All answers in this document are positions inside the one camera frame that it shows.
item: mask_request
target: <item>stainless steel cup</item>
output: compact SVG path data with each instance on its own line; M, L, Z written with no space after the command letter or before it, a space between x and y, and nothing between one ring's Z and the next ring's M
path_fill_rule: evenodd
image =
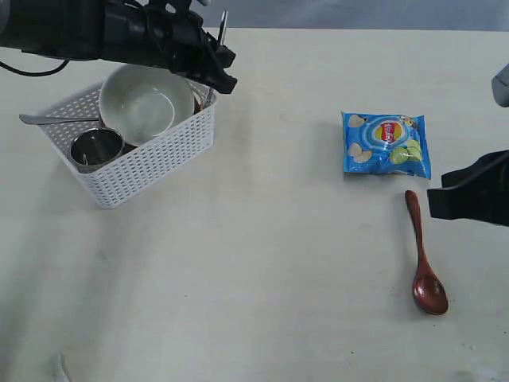
M92 128L73 142L69 157L81 173L93 173L123 154L124 140L120 133L107 127Z

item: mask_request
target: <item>table surface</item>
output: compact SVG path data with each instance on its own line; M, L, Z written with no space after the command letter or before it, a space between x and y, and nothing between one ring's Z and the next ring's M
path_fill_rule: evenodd
M35 112L117 64L0 72L0 380L509 380L509 231L431 220L441 174L507 149L491 78L507 33L231 29L216 142L115 210ZM24 69L54 62L2 50ZM433 179L345 176L340 111L424 114ZM421 197L441 318L414 305L403 193Z

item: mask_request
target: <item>red wooden spoon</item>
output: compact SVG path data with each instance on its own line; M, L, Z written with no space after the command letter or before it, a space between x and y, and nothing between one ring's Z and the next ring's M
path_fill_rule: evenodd
M418 266L414 277L414 301L426 313L440 315L449 308L447 294L438 277L429 266L422 242L422 221L419 199L414 191L405 192L406 207L414 224L418 250Z

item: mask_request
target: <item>white basket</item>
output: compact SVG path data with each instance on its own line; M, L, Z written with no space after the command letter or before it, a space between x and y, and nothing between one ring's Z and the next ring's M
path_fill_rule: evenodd
M201 99L205 99L205 86L191 86ZM98 117L100 88L101 84L93 85L44 109L39 115ZM112 209L212 146L216 101L215 94L210 107L93 173L80 173L69 161L68 152L74 138L96 127L97 123L63 123L40 128L94 200L102 208Z

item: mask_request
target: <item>chip bag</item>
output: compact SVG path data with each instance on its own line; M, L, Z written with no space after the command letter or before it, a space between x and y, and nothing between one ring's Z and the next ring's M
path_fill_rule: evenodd
M343 113L344 171L431 178L424 115Z

